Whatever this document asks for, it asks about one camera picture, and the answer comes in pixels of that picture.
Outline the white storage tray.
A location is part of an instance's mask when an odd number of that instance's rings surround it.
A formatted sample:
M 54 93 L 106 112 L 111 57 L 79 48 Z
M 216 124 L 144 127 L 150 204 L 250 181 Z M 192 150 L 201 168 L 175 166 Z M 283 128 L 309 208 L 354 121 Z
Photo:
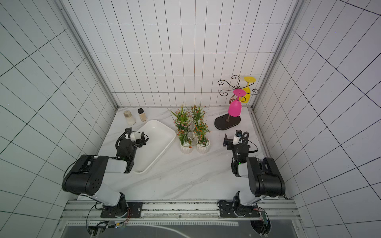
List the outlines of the white storage tray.
M 176 138 L 174 130 L 157 120 L 150 120 L 141 127 L 149 140 L 142 148 L 138 148 L 132 172 L 144 174 L 164 155 Z

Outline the potted gypsophila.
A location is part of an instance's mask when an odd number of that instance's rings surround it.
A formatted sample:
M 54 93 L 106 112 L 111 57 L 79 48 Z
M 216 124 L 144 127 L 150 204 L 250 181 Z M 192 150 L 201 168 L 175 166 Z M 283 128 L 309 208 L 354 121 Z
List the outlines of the potted gypsophila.
M 190 113 L 186 107 L 181 106 L 178 110 L 169 110 L 176 126 L 187 127 L 190 124 Z
M 196 130 L 196 128 L 202 123 L 204 115 L 206 114 L 205 107 L 194 104 L 191 106 L 190 112 L 192 117 L 193 130 Z
M 207 134 L 210 133 L 207 123 L 204 120 L 199 120 L 193 129 L 196 137 L 196 148 L 201 154 L 206 154 L 210 149 L 210 140 Z
M 189 126 L 187 126 L 187 127 L 176 126 L 177 136 L 178 136 L 179 141 L 180 141 L 180 151 L 183 154 L 190 154 L 192 152 L 192 149 L 193 149 L 192 137 L 190 136 L 190 132 L 191 132 L 190 127 L 191 127 L 191 122 L 190 122 Z

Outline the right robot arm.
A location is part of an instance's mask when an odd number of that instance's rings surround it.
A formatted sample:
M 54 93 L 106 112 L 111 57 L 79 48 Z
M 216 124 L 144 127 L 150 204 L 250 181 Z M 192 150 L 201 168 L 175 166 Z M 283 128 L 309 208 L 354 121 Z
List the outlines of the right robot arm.
M 265 197 L 285 194 L 285 182 L 273 158 L 250 156 L 249 133 L 236 131 L 234 138 L 224 137 L 223 146 L 232 151 L 231 170 L 239 178 L 248 178 L 249 190 L 238 191 L 232 200 L 220 200 L 217 205 L 222 218 L 260 218 L 266 212 L 257 206 Z

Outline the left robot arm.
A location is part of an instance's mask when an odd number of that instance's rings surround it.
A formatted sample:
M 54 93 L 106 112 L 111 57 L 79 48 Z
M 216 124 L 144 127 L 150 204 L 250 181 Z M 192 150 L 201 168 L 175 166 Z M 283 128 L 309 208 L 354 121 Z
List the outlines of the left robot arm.
M 135 164 L 137 149 L 145 146 L 148 140 L 145 133 L 126 128 L 116 141 L 115 157 L 81 155 L 64 175 L 62 189 L 87 196 L 101 204 L 101 218 L 139 218 L 142 202 L 126 202 L 126 196 L 111 189 L 103 179 L 106 173 L 130 173 Z

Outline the beige cap white bottle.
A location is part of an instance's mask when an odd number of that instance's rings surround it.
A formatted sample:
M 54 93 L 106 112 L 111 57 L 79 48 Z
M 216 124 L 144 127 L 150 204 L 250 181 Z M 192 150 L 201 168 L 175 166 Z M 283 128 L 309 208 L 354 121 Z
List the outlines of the beige cap white bottle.
M 132 126 L 136 123 L 136 119 L 133 117 L 131 111 L 124 111 L 124 117 L 128 125 Z

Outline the black cap spice bottle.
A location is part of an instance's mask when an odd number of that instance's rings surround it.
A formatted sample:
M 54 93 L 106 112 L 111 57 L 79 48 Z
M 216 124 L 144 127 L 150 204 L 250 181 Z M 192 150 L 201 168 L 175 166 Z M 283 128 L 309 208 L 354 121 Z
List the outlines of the black cap spice bottle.
M 139 108 L 138 109 L 138 115 L 139 115 L 139 117 L 140 117 L 142 122 L 147 121 L 147 116 L 146 116 L 145 111 L 144 111 L 143 108 Z

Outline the magenta wine glass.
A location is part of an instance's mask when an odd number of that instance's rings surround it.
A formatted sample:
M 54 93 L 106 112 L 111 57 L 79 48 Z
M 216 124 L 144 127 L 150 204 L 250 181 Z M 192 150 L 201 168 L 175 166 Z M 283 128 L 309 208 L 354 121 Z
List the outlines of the magenta wine glass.
M 242 103 L 246 101 L 246 91 L 244 89 L 233 90 L 232 101 L 230 102 L 228 114 L 231 117 L 238 117 L 242 111 Z

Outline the yellow wine glass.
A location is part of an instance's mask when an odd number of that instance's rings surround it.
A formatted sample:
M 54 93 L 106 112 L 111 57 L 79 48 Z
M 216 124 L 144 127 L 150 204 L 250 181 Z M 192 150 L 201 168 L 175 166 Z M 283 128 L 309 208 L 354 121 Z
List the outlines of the yellow wine glass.
M 240 101 L 242 103 L 249 103 L 250 97 L 252 95 L 252 91 L 250 87 L 257 81 L 254 77 L 252 76 L 245 76 L 244 80 L 246 81 L 247 85 L 246 87 L 243 88 L 243 90 L 246 92 L 246 95 L 242 98 L 240 98 Z

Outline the aluminium mounting rail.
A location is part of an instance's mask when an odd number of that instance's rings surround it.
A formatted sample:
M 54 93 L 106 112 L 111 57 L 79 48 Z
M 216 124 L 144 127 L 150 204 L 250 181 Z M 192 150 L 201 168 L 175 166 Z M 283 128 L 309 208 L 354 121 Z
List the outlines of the aluminium mounting rail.
M 106 213 L 89 200 L 69 201 L 61 215 L 68 221 L 209 221 L 209 220 L 300 220 L 292 200 L 266 199 L 254 205 L 235 205 L 231 200 L 147 200 L 128 201 L 122 217 Z

